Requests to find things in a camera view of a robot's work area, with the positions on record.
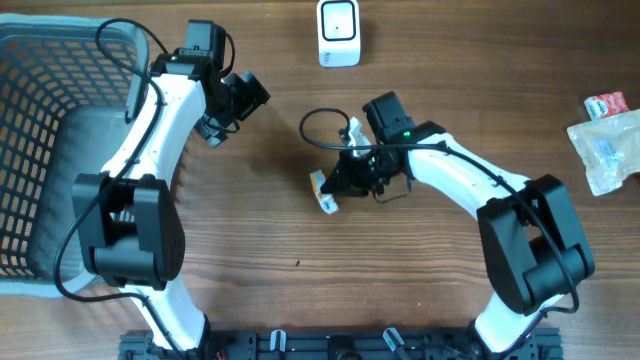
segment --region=clear plastic package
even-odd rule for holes
[[[587,168],[593,195],[621,187],[640,171],[640,110],[578,124],[567,133]]]

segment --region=wooden table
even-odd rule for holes
[[[509,171],[564,181],[597,270],[579,286],[580,311],[546,325],[561,327],[567,359],[638,358],[640,178],[592,196],[566,133],[590,95],[622,90],[640,105],[637,1],[362,1],[361,63],[331,70],[318,65],[312,1],[38,3],[5,10],[129,17],[169,48],[188,19],[212,19],[235,39],[234,70],[271,93],[221,147],[192,136],[176,177],[183,274],[214,328],[466,326],[482,311],[492,289],[477,225],[452,201],[416,186],[385,206],[340,200],[328,216],[312,196],[309,172],[330,171],[337,154],[304,143],[300,117],[332,106],[363,119],[363,104],[395,90],[416,122],[436,121]],[[309,135],[337,141],[340,126],[319,116]],[[146,328],[128,301],[5,297],[0,319],[2,359],[113,359],[120,334]]]

